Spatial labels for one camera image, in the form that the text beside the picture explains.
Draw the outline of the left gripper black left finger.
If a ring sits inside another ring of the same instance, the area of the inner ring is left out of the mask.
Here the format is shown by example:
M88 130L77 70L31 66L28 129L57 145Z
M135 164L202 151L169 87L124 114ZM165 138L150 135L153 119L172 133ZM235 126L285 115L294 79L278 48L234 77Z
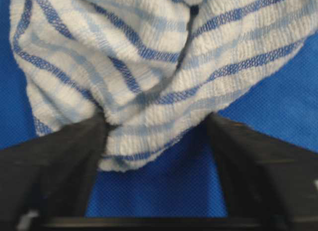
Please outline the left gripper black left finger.
M102 113L0 152L0 228L15 231L23 215L81 217L107 137Z

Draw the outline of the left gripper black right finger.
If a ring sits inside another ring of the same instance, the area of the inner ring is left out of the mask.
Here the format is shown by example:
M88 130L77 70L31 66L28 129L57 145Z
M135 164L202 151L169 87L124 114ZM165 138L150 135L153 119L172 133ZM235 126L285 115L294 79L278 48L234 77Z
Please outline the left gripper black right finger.
M317 153L216 113L206 128L231 218L263 231L317 230Z

